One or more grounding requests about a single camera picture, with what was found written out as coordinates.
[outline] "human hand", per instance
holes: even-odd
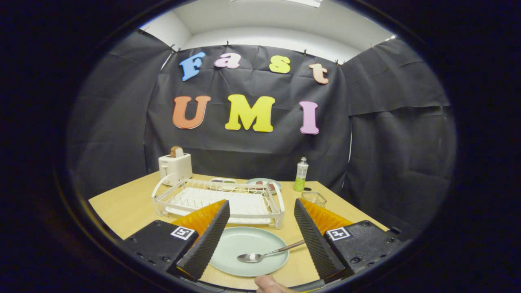
[[[258,276],[255,284],[259,286],[257,293],[297,293],[297,291],[280,285],[272,276]]]

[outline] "blue letter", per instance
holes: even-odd
[[[189,78],[194,77],[199,73],[199,70],[195,68],[199,68],[201,66],[202,62],[199,58],[204,56],[206,56],[206,54],[204,54],[204,52],[200,52],[179,63],[179,65],[183,67],[184,71],[183,81],[188,80]]]

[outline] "white ceiling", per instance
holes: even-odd
[[[197,0],[174,10],[192,35],[237,27],[275,27],[324,36],[360,51],[392,33],[331,0],[319,8],[281,0]]]

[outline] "green bottle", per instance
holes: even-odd
[[[300,160],[300,163],[296,165],[295,186],[293,187],[293,190],[295,191],[304,191],[307,168],[309,167],[309,165],[306,163],[306,157],[302,157]]]

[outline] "small bowl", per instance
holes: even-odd
[[[232,191],[236,188],[235,186],[222,186],[221,184],[237,184],[236,180],[228,178],[212,178],[210,182],[208,189],[217,191]]]
[[[327,202],[322,194],[316,191],[304,191],[302,192],[302,198],[321,207],[325,207]]]

